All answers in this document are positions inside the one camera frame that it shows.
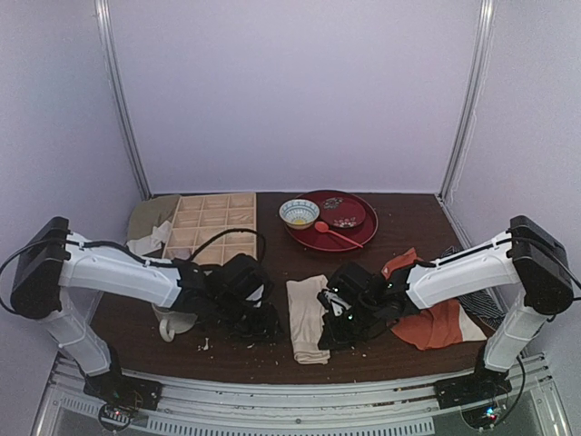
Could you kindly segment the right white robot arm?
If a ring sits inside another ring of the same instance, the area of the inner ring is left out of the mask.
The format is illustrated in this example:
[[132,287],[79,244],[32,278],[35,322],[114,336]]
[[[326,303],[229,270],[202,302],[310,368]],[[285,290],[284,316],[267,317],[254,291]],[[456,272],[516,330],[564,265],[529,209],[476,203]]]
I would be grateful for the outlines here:
[[565,246],[525,215],[484,243],[432,261],[409,253],[377,273],[342,265],[318,294],[325,310],[318,345],[350,347],[441,302],[508,289],[513,302],[477,363],[481,372],[505,373],[540,329],[579,299]]

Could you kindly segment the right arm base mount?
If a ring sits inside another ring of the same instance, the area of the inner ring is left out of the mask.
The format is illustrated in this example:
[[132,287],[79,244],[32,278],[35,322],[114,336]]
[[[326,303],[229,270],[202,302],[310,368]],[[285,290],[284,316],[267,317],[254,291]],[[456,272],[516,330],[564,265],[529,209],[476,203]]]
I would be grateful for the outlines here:
[[510,393],[512,385],[507,376],[508,372],[495,372],[477,366],[470,374],[436,381],[434,389],[438,406],[444,410],[493,400],[499,394]]

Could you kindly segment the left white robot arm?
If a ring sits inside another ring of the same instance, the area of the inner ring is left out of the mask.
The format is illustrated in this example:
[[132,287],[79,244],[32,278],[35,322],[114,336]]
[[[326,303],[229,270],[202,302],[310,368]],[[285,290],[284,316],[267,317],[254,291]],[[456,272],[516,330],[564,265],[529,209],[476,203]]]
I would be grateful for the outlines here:
[[88,326],[65,292],[79,288],[121,295],[159,308],[218,320],[242,338],[273,341],[281,331],[268,301],[273,283],[261,261],[239,253],[223,265],[195,257],[156,260],[109,241],[89,241],[51,219],[22,249],[6,310],[43,322],[83,375],[114,373],[113,349]]

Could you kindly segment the beige underwear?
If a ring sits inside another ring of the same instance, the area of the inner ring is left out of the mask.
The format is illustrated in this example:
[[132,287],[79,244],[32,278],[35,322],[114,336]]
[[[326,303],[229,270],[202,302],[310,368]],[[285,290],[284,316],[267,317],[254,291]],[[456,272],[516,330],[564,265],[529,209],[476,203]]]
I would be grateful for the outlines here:
[[298,364],[327,364],[330,351],[319,348],[326,313],[317,295],[326,288],[325,275],[311,276],[302,281],[287,281],[290,339],[294,360]]

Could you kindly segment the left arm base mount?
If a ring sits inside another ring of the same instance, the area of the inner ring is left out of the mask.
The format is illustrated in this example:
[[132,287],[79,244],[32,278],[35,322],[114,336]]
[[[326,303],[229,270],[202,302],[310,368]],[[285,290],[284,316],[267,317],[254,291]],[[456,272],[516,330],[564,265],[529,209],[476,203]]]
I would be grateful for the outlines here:
[[124,375],[121,367],[112,362],[101,374],[84,374],[84,393],[120,409],[156,411],[162,385],[157,381]]

